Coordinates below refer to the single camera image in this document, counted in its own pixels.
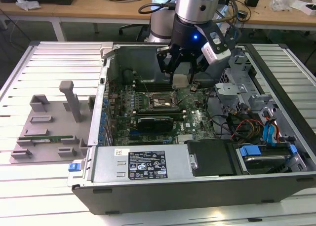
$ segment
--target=aluminum extrusion table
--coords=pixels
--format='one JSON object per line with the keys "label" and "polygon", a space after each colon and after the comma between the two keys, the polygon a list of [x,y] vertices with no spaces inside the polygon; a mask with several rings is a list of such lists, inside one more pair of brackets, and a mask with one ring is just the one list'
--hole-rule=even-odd
{"label": "aluminum extrusion table", "polygon": [[[103,44],[109,49],[112,46],[110,42]],[[0,225],[315,225],[316,188],[301,191],[281,203],[95,216],[67,186],[68,163],[10,165],[10,153],[30,111],[33,94],[40,92],[51,101],[65,100],[58,89],[63,79],[74,81],[74,92],[80,100],[96,94],[102,67],[100,47],[100,42],[41,42],[29,46],[2,88]],[[255,47],[315,130],[316,91],[311,74],[287,49],[277,45]],[[299,99],[306,90],[309,100]],[[263,221],[249,222],[249,218]]]}

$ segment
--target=red wire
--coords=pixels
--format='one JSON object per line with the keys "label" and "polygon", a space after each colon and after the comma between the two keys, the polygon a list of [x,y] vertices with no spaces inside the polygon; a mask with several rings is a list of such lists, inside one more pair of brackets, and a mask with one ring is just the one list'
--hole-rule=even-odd
{"label": "red wire", "polygon": [[276,122],[274,122],[274,125],[276,126],[276,141],[278,143],[280,143],[280,140],[279,140],[279,136],[280,136],[280,130],[279,130],[279,127],[276,125]]}
{"label": "red wire", "polygon": [[239,125],[238,125],[237,128],[236,128],[236,131],[238,131],[238,129],[241,127],[241,125],[242,125],[245,121],[248,121],[248,122],[254,121],[254,122],[259,123],[261,126],[263,126],[263,124],[262,124],[260,121],[258,121],[258,120],[255,120],[255,119],[245,119],[245,120],[243,120],[243,121],[241,121],[241,122],[239,123]]}

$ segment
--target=desk leg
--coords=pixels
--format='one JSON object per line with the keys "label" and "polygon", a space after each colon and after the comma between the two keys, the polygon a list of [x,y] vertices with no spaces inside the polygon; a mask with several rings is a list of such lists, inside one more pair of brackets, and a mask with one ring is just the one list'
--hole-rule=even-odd
{"label": "desk leg", "polygon": [[8,26],[5,23],[5,20],[0,19],[0,29],[1,30],[7,30]]}
{"label": "desk leg", "polygon": [[98,23],[93,23],[93,28],[94,28],[94,33],[98,34],[99,33]]}
{"label": "desk leg", "polygon": [[53,25],[57,40],[59,42],[67,41],[67,37],[63,31],[63,28],[61,27],[61,22],[60,21],[52,21],[51,23]]}

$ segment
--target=motherboard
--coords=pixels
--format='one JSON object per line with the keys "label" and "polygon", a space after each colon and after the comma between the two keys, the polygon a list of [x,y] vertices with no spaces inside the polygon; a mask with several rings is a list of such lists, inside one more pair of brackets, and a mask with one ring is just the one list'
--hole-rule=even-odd
{"label": "motherboard", "polygon": [[205,111],[206,91],[197,84],[174,89],[169,84],[109,81],[103,113],[109,122],[105,129],[110,130],[102,129],[99,145],[167,145],[215,138]]}

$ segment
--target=white paper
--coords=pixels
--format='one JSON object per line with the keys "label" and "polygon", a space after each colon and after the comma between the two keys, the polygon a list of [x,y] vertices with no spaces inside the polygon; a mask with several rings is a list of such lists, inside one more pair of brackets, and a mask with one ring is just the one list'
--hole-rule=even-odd
{"label": "white paper", "polygon": [[290,7],[300,10],[302,6],[305,6],[306,4],[307,2],[304,2],[301,0],[295,0],[293,3],[290,4]]}
{"label": "white paper", "polygon": [[15,4],[26,11],[28,11],[29,9],[40,8],[40,4],[38,1],[16,0]]}

